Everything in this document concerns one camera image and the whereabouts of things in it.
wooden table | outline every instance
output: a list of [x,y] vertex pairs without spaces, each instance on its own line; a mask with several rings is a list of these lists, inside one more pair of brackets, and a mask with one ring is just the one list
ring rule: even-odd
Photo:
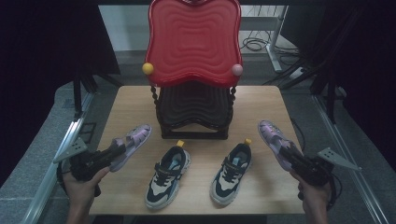
[[[287,109],[277,87],[236,87],[233,121],[227,140],[184,139],[184,149],[191,154],[191,167],[180,179],[175,200],[159,211],[145,205],[154,165],[177,143],[162,139],[155,115],[155,105],[148,86],[121,87],[109,115],[100,149],[111,139],[127,134],[133,127],[148,123],[153,131],[116,173],[109,173],[100,183],[102,194],[96,198],[91,215],[215,215],[215,214],[301,214],[302,202],[297,198],[298,182],[276,161],[272,150],[258,133],[258,123],[269,119],[296,144]],[[226,207],[217,206],[209,196],[209,187],[224,157],[238,144],[250,138],[251,169],[242,178],[236,199]]]

hand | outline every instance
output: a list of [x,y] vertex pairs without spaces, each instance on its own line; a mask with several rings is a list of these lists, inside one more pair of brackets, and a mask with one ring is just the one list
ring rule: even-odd
[[298,189],[304,195],[303,209],[307,223],[327,224],[327,203],[331,193],[330,184],[315,187],[306,183],[294,171],[290,174],[300,182]]
[[87,182],[77,181],[69,172],[64,175],[64,186],[69,196],[70,208],[67,223],[89,223],[89,213],[94,200],[95,186],[109,172],[106,167]]

purple shoe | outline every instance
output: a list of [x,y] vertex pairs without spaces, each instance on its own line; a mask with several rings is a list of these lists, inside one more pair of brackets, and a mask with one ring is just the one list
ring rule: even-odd
[[[117,172],[134,154],[138,148],[140,148],[149,138],[151,134],[151,126],[148,124],[142,124],[131,130],[126,136],[126,151],[124,154],[118,156],[110,165],[110,172]],[[120,138],[113,139],[113,144],[123,144],[123,140]]]
[[279,150],[281,147],[285,147],[289,148],[290,150],[296,150],[301,154],[301,152],[297,149],[297,146],[295,146],[292,141],[287,139],[285,135],[275,126],[275,124],[269,120],[260,121],[258,128],[262,140],[264,140],[265,144],[267,144],[267,146],[273,150],[280,166],[285,171],[291,171],[291,163],[279,154]]

black and white sneaker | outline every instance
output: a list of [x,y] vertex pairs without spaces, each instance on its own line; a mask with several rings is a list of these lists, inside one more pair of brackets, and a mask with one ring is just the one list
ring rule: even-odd
[[246,139],[238,144],[224,159],[210,187],[210,197],[216,203],[228,205],[235,199],[242,176],[251,165],[250,142]]
[[190,167],[190,154],[184,150],[184,142],[178,141],[171,147],[160,162],[155,164],[155,175],[148,185],[146,206],[161,209],[171,203],[178,191],[178,181]]

pink ball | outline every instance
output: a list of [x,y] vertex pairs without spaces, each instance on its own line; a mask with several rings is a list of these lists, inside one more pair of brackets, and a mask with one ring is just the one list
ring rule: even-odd
[[231,68],[231,71],[235,76],[240,77],[244,71],[244,68],[242,67],[241,64],[234,64],[233,67]]

